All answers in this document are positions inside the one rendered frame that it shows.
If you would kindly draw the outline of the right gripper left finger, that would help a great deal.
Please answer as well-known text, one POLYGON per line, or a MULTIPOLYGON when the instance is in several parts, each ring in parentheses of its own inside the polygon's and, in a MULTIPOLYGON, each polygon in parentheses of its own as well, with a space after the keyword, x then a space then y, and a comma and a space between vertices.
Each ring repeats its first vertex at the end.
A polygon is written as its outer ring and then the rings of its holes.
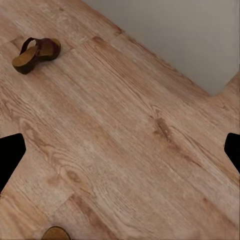
POLYGON ((22 133, 0 138, 0 193, 26 153, 22 133))

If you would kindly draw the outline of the sandal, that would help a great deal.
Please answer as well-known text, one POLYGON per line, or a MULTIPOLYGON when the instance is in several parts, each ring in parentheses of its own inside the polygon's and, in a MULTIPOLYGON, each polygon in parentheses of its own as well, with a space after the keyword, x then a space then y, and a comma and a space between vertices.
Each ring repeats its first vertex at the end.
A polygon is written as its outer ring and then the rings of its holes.
POLYGON ((71 237, 62 227, 52 226, 45 232, 41 240, 71 240, 71 237))
POLYGON ((61 43, 56 38, 37 39, 29 38, 22 46, 20 55, 12 61, 12 65, 19 74, 29 74, 35 64, 40 61, 52 61, 59 56, 61 52, 61 43), (36 45, 27 49, 32 41, 36 45))

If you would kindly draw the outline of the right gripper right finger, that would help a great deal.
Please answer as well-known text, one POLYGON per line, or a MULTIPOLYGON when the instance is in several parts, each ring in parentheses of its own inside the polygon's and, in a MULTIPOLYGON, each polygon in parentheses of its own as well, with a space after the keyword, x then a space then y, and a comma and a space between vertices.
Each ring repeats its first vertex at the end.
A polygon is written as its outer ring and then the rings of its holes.
POLYGON ((235 165, 240 173, 240 135, 235 133, 229 133, 227 135, 224 151, 235 165))

